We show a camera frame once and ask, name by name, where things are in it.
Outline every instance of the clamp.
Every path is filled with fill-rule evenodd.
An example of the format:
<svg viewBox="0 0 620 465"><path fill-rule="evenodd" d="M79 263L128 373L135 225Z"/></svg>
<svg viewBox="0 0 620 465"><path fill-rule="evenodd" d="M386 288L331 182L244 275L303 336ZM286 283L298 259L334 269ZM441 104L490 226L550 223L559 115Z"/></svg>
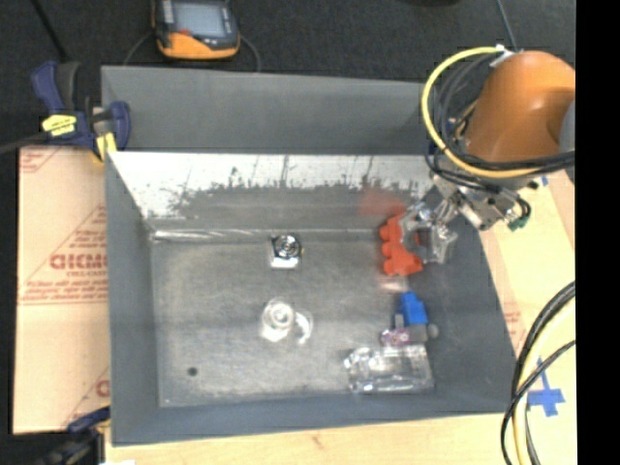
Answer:
<svg viewBox="0 0 620 465"><path fill-rule="evenodd" d="M104 160L107 152L127 145L131 131L129 106L117 101L97 114L93 114L90 108L88 111L76 110L73 91L78 67L78 62L57 64L47 61L30 75L35 94L49 113L42 123L46 142L82 146ZM103 134L96 133L93 126L102 121L111 121L113 127Z"/></svg>

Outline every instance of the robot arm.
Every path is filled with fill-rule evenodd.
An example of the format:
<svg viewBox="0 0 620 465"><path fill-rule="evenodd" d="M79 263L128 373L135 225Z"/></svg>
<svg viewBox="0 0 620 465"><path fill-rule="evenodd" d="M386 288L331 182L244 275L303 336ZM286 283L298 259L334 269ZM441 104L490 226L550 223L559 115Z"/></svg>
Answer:
<svg viewBox="0 0 620 465"><path fill-rule="evenodd" d="M431 107L439 76L464 59L470 63L444 81ZM478 96L458 98L467 75L492 59ZM457 215L479 231L500 220L513 231L525 226L531 208L518 191L539 175L574 164L574 99L574 69L546 52L481 47L441 64L424 87L421 105L434 149L426 160L441 200L432 207L427 195L396 216L396 231L388 235L384 229L382 239L391 243L384 253L386 272L408 275L421 264L449 260L457 239L449 223ZM457 113L453 104L460 106ZM394 250L405 250L418 266L394 267Z"/></svg>

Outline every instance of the orange device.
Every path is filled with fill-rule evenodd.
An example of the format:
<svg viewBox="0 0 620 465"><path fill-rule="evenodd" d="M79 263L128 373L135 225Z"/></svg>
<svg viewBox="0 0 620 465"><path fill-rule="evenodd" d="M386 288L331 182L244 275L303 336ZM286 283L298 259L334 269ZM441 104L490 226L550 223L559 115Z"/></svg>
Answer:
<svg viewBox="0 0 620 465"><path fill-rule="evenodd" d="M157 47L170 59L223 59L239 50L236 21L219 0L158 0L153 17Z"/></svg>
<svg viewBox="0 0 620 465"><path fill-rule="evenodd" d="M576 73L550 53L522 51L489 75L465 132L467 152L488 162L517 162L561 151Z"/></svg>

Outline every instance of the handheld device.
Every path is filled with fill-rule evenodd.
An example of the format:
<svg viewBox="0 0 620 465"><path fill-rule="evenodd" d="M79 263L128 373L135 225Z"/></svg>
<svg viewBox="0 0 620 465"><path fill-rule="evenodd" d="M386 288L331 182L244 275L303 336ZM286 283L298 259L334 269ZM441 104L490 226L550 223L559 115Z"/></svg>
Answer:
<svg viewBox="0 0 620 465"><path fill-rule="evenodd" d="M239 30L225 2L157 0L153 20L157 47L168 58L214 60L239 50Z"/></svg>

